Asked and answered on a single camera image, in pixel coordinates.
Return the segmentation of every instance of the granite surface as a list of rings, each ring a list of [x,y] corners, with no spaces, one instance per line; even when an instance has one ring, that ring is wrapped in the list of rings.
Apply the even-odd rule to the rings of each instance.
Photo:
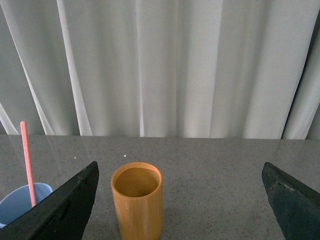
[[[284,240],[261,179],[265,162],[320,192],[320,141],[30,136],[35,182],[55,190],[92,161],[99,183],[84,240],[120,240],[110,179],[150,162],[163,174],[161,240]],[[27,184],[21,136],[0,135],[0,199]]]

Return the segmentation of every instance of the cup rim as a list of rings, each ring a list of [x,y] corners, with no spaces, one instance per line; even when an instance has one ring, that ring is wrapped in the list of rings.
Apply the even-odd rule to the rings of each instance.
[[[45,185],[50,191],[51,193],[53,192],[53,189],[52,187],[47,184],[47,183],[44,183],[44,182],[35,182],[34,185]],[[12,192],[10,192],[8,195],[6,195],[1,201],[0,201],[0,205],[2,204],[2,202],[4,202],[7,198],[9,198],[11,195],[13,195],[14,193],[16,193],[17,191],[19,191],[20,189],[23,189],[23,188],[26,188],[26,187],[29,187],[29,185],[23,185],[21,187],[18,187],[16,188],[15,190],[13,190]]]
[[[137,197],[134,197],[134,196],[126,196],[126,195],[123,195],[122,193],[118,192],[116,187],[115,187],[115,183],[116,183],[116,180],[118,179],[118,177],[126,170],[128,169],[132,169],[132,168],[144,168],[144,169],[149,169],[149,170],[153,170],[155,171],[158,176],[159,176],[159,184],[158,186],[156,187],[156,189],[152,192],[150,192],[149,194],[147,195],[144,195],[144,196],[137,196]],[[146,198],[148,196],[150,196],[151,194],[154,194],[155,192],[158,192],[160,188],[162,188],[162,184],[163,184],[163,176],[162,176],[162,173],[161,171],[159,170],[159,168],[157,168],[155,165],[149,163],[149,162],[146,162],[146,161],[134,161],[134,162],[129,162],[129,163],[126,163],[122,166],[120,166],[113,174],[112,174],[112,177],[111,177],[111,188],[112,188],[112,191],[114,193],[116,193],[117,195],[123,197],[123,198],[127,198],[127,199],[143,199],[143,198]]]

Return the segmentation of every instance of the speckled surface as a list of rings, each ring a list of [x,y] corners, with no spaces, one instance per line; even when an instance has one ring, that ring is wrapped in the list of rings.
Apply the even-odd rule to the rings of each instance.
[[[261,179],[271,162],[320,192],[320,141],[30,136],[35,182],[57,189],[92,161],[100,178],[84,240],[120,240],[110,179],[122,164],[162,171],[161,240],[284,240]],[[0,135],[0,198],[27,184],[21,136]]]

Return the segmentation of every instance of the pink straw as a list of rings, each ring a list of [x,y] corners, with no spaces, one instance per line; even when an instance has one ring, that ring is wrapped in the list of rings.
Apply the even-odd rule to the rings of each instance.
[[[26,175],[28,178],[31,205],[32,205],[32,207],[34,207],[37,204],[37,202],[36,202],[36,194],[35,194],[35,185],[34,185],[34,180],[33,180],[33,176],[32,176],[30,153],[29,153],[29,140],[28,140],[28,132],[27,132],[27,123],[25,121],[22,121],[20,123],[20,126],[21,126],[25,168],[26,168]]]

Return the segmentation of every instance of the blue cup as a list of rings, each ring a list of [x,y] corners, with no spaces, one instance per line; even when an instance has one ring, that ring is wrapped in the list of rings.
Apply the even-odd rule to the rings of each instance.
[[[46,183],[34,183],[36,203],[40,203],[52,192],[52,187]],[[32,208],[29,186],[24,185],[9,193],[0,202],[0,228],[11,223]]]

